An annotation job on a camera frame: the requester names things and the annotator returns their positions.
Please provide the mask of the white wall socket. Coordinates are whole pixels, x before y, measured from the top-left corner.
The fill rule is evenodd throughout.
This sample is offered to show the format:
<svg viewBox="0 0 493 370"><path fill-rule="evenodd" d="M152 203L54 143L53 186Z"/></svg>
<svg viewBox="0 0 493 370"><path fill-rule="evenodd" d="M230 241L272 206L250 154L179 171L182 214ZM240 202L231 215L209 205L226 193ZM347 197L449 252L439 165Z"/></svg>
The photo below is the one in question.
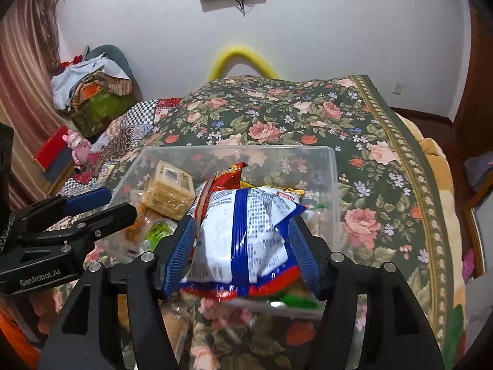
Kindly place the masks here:
<svg viewBox="0 0 493 370"><path fill-rule="evenodd" d="M400 83L396 83L393 87L393 93L394 94L397 94L397 95L400 95L401 92L402 92L402 88L403 88L403 85L400 84Z"/></svg>

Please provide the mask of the square cracker pack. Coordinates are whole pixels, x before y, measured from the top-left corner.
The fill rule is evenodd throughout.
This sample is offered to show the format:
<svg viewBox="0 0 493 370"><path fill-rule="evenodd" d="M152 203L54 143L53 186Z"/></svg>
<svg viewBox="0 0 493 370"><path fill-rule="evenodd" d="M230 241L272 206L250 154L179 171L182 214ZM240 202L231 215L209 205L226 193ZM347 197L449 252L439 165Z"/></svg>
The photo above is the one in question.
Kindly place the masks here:
<svg viewBox="0 0 493 370"><path fill-rule="evenodd" d="M164 217L181 220L195 199L196 193L191 175L160 160L141 201Z"/></svg>

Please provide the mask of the yellow foam bed rail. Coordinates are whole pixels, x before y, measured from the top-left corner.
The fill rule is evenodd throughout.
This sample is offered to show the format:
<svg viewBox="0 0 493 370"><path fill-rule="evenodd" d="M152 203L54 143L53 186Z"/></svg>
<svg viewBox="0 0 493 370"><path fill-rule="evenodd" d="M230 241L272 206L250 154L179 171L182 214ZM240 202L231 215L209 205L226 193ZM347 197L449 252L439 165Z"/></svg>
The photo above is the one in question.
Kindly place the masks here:
<svg viewBox="0 0 493 370"><path fill-rule="evenodd" d="M224 49L212 66L208 80L224 78L236 65L246 65L265 79L278 79L277 72L260 55L241 45Z"/></svg>

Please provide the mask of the pink plush toy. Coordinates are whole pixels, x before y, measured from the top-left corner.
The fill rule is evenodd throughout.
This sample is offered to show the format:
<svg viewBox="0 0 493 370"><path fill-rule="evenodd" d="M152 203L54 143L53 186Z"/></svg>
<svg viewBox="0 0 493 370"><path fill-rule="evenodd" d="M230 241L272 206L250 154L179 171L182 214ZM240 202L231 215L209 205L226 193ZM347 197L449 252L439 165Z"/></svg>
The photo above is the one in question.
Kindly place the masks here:
<svg viewBox="0 0 493 370"><path fill-rule="evenodd" d="M71 149L71 155L74 160L74 164L78 167L83 167L88 163L88 156L92 147L92 144L82 137L82 135L73 130L68 129L67 134L63 136L63 140Z"/></svg>

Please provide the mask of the floral green bedspread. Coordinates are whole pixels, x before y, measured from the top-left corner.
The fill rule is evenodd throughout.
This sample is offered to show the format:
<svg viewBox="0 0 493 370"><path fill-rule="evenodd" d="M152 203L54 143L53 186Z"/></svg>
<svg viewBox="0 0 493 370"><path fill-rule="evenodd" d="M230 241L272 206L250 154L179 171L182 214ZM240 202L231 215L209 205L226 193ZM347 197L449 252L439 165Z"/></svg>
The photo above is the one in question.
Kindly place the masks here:
<svg viewBox="0 0 493 370"><path fill-rule="evenodd" d="M442 148L396 114L369 77L306 83L251 76L216 79L177 102L150 100L116 119L95 143L96 160L61 188L100 186L135 199L156 160L196 185L244 162L251 185L301 190L316 231L355 262L394 262L434 331L446 368L465 327L460 223Z"/></svg>

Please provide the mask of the clear plastic storage bin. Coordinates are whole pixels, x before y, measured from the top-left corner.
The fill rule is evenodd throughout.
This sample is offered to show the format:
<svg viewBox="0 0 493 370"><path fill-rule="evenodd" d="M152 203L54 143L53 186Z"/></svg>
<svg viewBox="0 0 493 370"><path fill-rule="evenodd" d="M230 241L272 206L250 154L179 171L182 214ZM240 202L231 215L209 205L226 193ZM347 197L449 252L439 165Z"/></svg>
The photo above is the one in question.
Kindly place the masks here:
<svg viewBox="0 0 493 370"><path fill-rule="evenodd" d="M312 234L340 247L337 174L329 147L145 147L111 200L136 208L135 225L98 245L128 263L170 235L174 213L192 216L196 236L182 290L251 311L318 320L324 304L303 285L287 226L300 216Z"/></svg>

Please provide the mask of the red snack bag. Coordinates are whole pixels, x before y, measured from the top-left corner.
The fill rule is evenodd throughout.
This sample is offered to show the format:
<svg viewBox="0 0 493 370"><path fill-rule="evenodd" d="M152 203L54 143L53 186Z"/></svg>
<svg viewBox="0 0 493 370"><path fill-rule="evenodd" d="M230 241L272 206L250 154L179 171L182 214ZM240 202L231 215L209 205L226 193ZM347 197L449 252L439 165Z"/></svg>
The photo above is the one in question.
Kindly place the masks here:
<svg viewBox="0 0 493 370"><path fill-rule="evenodd" d="M217 191L239 189L242 182L242 171L247 167L247 163L238 162L224 171L217 172L211 179L196 188L196 200L187 214L194 217L197 225L200 225L206 216L211 195Z"/></svg>

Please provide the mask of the pile of clothes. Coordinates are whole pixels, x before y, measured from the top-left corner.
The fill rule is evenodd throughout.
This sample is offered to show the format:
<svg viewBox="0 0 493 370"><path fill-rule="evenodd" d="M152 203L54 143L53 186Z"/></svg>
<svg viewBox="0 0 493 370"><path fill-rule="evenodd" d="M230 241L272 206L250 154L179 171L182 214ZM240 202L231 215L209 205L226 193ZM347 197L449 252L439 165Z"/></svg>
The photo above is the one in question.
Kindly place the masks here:
<svg viewBox="0 0 493 370"><path fill-rule="evenodd" d="M61 63L50 86L54 108L67 114L86 138L101 134L136 103L135 77L123 52L112 44Z"/></svg>

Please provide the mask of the blue white snack bag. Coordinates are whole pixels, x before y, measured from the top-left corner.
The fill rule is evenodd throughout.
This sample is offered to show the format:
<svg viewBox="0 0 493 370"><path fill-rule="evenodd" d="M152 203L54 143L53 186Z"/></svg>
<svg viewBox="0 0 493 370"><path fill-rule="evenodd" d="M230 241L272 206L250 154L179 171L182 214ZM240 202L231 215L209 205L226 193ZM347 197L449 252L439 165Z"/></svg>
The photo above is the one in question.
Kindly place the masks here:
<svg viewBox="0 0 493 370"><path fill-rule="evenodd" d="M300 276L288 223L304 211L254 188L214 192L180 288L218 301L281 292Z"/></svg>

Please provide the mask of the green jelly cup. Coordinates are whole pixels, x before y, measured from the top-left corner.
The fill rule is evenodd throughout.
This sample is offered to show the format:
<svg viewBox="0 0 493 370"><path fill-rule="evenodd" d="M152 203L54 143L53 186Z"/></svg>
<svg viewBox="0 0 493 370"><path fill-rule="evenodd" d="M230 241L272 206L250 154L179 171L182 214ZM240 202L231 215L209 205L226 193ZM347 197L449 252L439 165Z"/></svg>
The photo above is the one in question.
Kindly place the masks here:
<svg viewBox="0 0 493 370"><path fill-rule="evenodd" d="M164 218L156 220L145 228L143 239L140 244L140 253L154 251L161 239L171 236L176 230L177 223Z"/></svg>

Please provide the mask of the orange snack pack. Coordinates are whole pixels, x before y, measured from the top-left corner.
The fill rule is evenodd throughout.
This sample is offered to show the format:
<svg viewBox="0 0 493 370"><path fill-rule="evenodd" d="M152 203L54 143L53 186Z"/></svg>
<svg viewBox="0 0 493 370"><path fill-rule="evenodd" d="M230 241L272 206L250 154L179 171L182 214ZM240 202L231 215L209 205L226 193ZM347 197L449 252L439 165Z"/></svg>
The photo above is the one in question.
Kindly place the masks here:
<svg viewBox="0 0 493 370"><path fill-rule="evenodd" d="M145 230L153 220L152 210L144 204L139 204L135 223L124 230L124 238L135 245L139 245L144 238Z"/></svg>

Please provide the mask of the red box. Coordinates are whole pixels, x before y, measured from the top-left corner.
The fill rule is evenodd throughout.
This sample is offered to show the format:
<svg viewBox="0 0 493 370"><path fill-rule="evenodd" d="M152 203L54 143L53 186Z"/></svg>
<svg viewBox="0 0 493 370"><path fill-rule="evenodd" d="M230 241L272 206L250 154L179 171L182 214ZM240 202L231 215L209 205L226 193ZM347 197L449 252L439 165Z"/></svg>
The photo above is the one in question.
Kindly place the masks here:
<svg viewBox="0 0 493 370"><path fill-rule="evenodd" d="M36 161L44 171L50 167L62 150L67 147L67 143L64 139L67 134L68 127L66 125L61 126L57 132L41 146L38 153L33 157L33 160Z"/></svg>

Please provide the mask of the brown wooden door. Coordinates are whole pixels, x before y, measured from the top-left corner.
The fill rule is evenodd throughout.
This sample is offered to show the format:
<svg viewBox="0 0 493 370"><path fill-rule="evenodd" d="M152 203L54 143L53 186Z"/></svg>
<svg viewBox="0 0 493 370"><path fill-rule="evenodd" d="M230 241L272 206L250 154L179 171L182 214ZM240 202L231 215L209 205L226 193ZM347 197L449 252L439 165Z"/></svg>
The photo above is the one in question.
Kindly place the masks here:
<svg viewBox="0 0 493 370"><path fill-rule="evenodd" d="M453 129L463 157L492 151L492 27L471 11L471 56Z"/></svg>

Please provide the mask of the beige fleece blanket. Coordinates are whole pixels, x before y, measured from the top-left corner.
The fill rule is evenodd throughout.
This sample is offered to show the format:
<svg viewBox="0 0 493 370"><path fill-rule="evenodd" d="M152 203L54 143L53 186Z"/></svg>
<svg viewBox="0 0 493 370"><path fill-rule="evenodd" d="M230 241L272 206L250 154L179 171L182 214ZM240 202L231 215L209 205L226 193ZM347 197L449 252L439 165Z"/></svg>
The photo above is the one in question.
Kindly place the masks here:
<svg viewBox="0 0 493 370"><path fill-rule="evenodd" d="M462 256L471 243L463 208L470 197L470 190L455 133L448 119L405 109L398 109L397 115L418 141L434 174L448 239L445 251L452 260L453 306L466 309Z"/></svg>

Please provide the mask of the patchwork quilt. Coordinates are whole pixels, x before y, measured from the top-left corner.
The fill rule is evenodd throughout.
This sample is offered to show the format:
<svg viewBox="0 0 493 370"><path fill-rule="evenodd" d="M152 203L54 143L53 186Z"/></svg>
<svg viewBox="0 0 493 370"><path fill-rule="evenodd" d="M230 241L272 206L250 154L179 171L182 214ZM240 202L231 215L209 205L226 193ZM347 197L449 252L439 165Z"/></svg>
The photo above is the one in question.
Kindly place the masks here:
<svg viewBox="0 0 493 370"><path fill-rule="evenodd" d="M129 111L113 120L93 143L88 164L75 172L58 193L81 195L103 186L114 188L140 151L143 140L154 140L161 134L161 121L167 119L181 99L153 99L138 102Z"/></svg>

